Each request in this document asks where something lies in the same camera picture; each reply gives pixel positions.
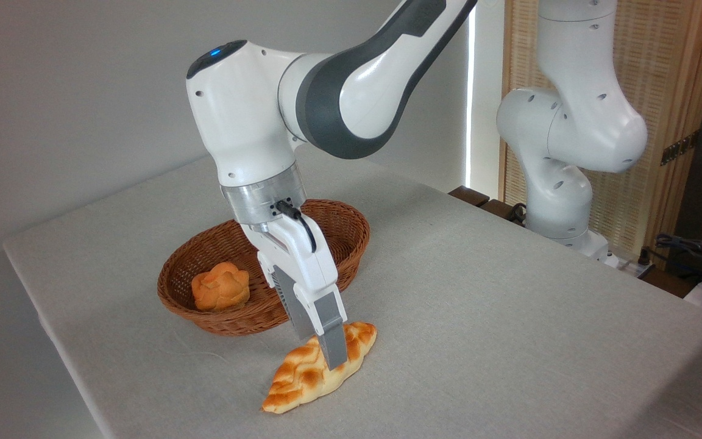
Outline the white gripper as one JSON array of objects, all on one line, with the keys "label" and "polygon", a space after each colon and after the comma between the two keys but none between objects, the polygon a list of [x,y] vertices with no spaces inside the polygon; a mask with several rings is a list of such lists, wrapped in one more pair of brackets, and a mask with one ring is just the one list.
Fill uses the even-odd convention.
[{"label": "white gripper", "polygon": [[305,216],[279,216],[266,223],[268,232],[243,224],[243,233],[258,250],[267,282],[276,289],[298,339],[316,336],[328,368],[348,361],[338,272],[317,223]]}]

